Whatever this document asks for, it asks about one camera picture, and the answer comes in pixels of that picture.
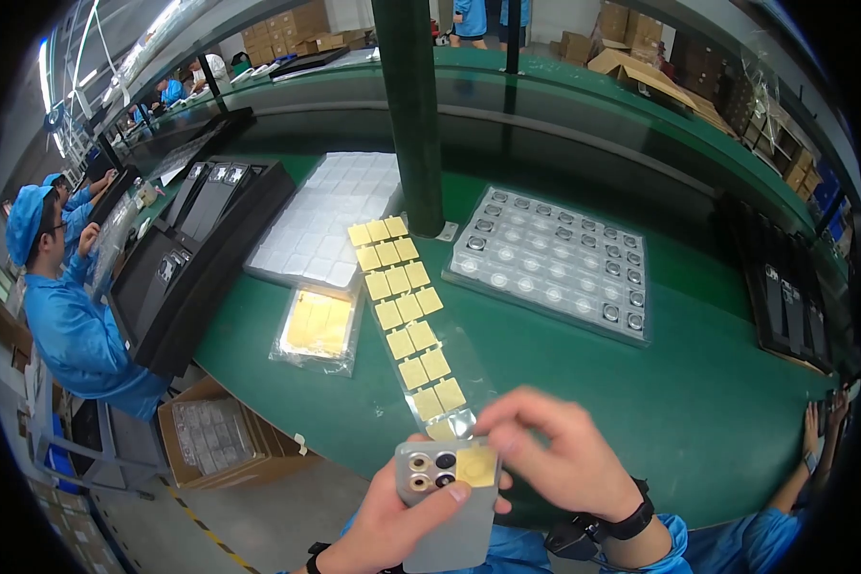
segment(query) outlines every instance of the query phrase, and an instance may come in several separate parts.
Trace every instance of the white shirt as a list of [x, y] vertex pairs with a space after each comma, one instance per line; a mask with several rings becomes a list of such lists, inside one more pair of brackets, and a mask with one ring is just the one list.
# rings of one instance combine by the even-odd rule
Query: white shirt
[[[210, 71], [214, 75], [214, 78], [218, 80], [226, 80], [227, 82], [230, 81], [230, 75], [227, 74], [227, 64], [223, 63], [223, 58], [219, 57], [217, 54], [207, 54], [207, 65], [210, 66]], [[195, 83], [199, 80], [207, 80], [207, 78], [204, 77], [204, 70], [192, 72], [192, 75], [195, 76]]]

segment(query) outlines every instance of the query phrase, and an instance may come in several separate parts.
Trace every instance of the dark green pillar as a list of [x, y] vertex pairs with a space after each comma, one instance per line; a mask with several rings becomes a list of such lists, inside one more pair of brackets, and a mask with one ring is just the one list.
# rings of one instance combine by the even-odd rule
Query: dark green pillar
[[373, 0], [373, 7], [408, 229], [436, 237], [444, 220], [431, 9], [421, 0]]

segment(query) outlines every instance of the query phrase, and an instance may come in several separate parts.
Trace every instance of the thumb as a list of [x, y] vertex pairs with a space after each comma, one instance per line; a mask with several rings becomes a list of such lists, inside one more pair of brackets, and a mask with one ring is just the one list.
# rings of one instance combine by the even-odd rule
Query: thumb
[[544, 470], [553, 468], [552, 455], [545, 452], [541, 444], [515, 420], [506, 420], [491, 429], [488, 433], [488, 444], [533, 487], [537, 476]]
[[420, 540], [453, 517], [471, 495], [472, 487], [468, 483], [461, 480], [452, 482], [402, 512], [402, 523], [398, 530], [412, 540]]

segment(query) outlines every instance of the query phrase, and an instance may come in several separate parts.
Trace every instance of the blue cap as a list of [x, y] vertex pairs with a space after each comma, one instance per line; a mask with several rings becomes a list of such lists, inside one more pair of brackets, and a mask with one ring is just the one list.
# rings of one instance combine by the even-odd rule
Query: blue cap
[[45, 178], [45, 181], [44, 181], [44, 182], [42, 182], [42, 184], [41, 184], [41, 185], [42, 185], [42, 186], [53, 187], [53, 186], [54, 186], [54, 180], [55, 180], [55, 179], [57, 179], [57, 178], [59, 178], [59, 177], [61, 177], [62, 175], [63, 175], [63, 174], [51, 174], [50, 176], [48, 176], [48, 177], [46, 177], [46, 178]]
[[6, 249], [12, 262], [20, 267], [28, 259], [34, 236], [41, 225], [45, 196], [52, 189], [51, 186], [23, 186], [12, 203], [10, 215], [6, 218]]

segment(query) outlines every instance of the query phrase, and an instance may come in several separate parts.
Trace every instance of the gray phone case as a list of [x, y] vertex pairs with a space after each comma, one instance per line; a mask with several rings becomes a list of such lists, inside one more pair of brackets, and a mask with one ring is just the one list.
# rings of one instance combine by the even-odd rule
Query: gray phone case
[[[444, 442], [402, 442], [396, 447], [396, 489], [398, 496], [408, 507], [415, 506], [438, 487], [435, 484], [441, 475], [455, 475], [456, 466], [441, 469], [435, 461], [441, 454], [455, 455], [457, 450], [468, 448], [474, 443], [487, 445], [486, 437], [471, 440]], [[411, 462], [419, 454], [424, 454], [424, 470], [416, 471]], [[424, 491], [415, 491], [412, 486], [417, 475], [426, 476]], [[444, 522], [430, 534], [424, 536], [412, 552], [402, 562], [402, 568], [409, 574], [420, 572], [440, 572], [459, 568], [474, 568], [483, 562], [491, 539], [491, 524], [494, 521], [494, 503], [497, 500], [497, 482], [500, 480], [500, 458], [494, 484], [490, 487], [472, 488], [469, 497], [456, 515]]]

